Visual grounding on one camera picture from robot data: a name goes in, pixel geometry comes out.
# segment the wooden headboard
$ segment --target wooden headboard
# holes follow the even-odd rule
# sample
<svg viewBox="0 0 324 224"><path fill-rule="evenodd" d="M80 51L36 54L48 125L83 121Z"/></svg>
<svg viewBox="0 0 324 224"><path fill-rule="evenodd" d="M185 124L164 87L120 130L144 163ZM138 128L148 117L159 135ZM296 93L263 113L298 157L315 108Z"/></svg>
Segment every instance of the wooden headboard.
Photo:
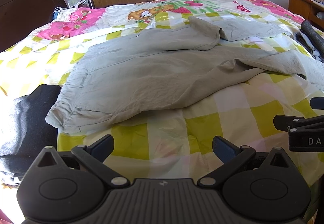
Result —
<svg viewBox="0 0 324 224"><path fill-rule="evenodd" d="M0 52L49 23L56 7L66 7L65 1L0 0Z"/></svg>

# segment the bedspread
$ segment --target bedspread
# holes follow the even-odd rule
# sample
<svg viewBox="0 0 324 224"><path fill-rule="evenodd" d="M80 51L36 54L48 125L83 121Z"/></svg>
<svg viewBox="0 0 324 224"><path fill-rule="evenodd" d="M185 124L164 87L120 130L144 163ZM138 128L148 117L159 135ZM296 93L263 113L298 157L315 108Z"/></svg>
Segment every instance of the bedspread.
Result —
<svg viewBox="0 0 324 224"><path fill-rule="evenodd" d="M112 6L98 13L85 8L64 13L0 54L0 101L30 94L42 83L63 85L92 45L145 28L181 27L188 24L191 15L209 22L271 22L291 34L303 21L267 0L157 0ZM278 52L293 49L309 55L284 34L235 42L221 40L220 44ZM262 73L187 108L142 112L105 130L86 134L59 132L58 149L89 145L112 134L115 149L105 164L126 177L197 180L221 165L212 152L212 139L220 135L237 146L250 145L261 152L282 146L312 185L324 173L323 154L289 152L288 134L274 128L273 117L322 115L323 111L312 110L309 105L309 100L318 96L324 93L297 75Z"/></svg>

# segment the pink blanket pattern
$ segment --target pink blanket pattern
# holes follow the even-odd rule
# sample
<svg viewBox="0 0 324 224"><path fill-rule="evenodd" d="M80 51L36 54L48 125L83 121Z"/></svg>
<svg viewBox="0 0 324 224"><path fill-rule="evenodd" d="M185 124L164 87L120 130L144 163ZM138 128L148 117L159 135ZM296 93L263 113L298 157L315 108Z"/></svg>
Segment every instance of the pink blanket pattern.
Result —
<svg viewBox="0 0 324 224"><path fill-rule="evenodd" d="M276 15L279 15L279 16L282 16L285 18L290 18L291 20L293 20L299 24L303 23L303 21L304 21L304 19L302 19L301 17L292 14L291 12L284 9L283 7L280 7L279 5L276 5L275 3L272 3L268 0L247 0L247 1L250 1L254 5L267 8L268 10L270 10L272 13L274 13Z"/></svg>
<svg viewBox="0 0 324 224"><path fill-rule="evenodd" d="M56 21L50 24L50 28L37 34L38 37L48 40L60 41L69 37L83 34L84 31L93 26L105 12L104 8L78 8L69 21Z"/></svg>

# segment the yellow and white checkered sheet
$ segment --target yellow and white checkered sheet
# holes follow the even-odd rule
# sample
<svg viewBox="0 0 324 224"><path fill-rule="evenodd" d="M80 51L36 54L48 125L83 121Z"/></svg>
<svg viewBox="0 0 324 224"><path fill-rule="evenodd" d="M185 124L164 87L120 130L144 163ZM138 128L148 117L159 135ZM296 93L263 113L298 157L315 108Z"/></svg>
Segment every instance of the yellow and white checkered sheet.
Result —
<svg viewBox="0 0 324 224"><path fill-rule="evenodd" d="M181 27L188 24L191 15L206 21L240 19L272 22L291 33L300 27L293 20L247 0L239 2L250 12L237 10L233 0L194 0L203 3L204 8L193 10L194 13L161 11L148 20L128 18L130 12L184 1L188 0L109 7L95 28L58 42L41 39L33 32L0 54L0 101L30 94L43 83L64 85L74 64L92 45L138 33L145 28ZM58 20L68 21L68 17L62 16ZM294 49L309 55L284 34L275 38L253 37L236 42L221 40L220 44L278 52ZM86 135L59 132L58 150L68 151L82 143L90 145L111 134L115 149L104 163L129 179L191 177L197 180L222 164L212 152L212 139L220 135L237 146L250 145L261 152L282 146L307 183L312 185L324 173L324 155L289 152L288 134L274 128L273 117L323 115L323 111L312 110L309 105L312 97L319 96L324 96L324 93L297 75L262 73L187 108L143 112L111 128Z"/></svg>

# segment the metal pin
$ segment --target metal pin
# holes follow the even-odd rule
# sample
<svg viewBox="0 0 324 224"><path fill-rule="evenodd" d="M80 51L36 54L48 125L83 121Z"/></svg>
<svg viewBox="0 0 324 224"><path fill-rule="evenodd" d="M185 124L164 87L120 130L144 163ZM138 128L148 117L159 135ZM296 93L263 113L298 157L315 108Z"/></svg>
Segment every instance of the metal pin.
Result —
<svg viewBox="0 0 324 224"><path fill-rule="evenodd" d="M125 185L127 183L127 178L124 178L122 176L114 177L111 180L111 183L114 184L114 185L116 185L116 186Z"/></svg>
<svg viewBox="0 0 324 224"><path fill-rule="evenodd" d="M200 180L200 183L204 186L212 186L216 183L216 180L212 177L204 177Z"/></svg>

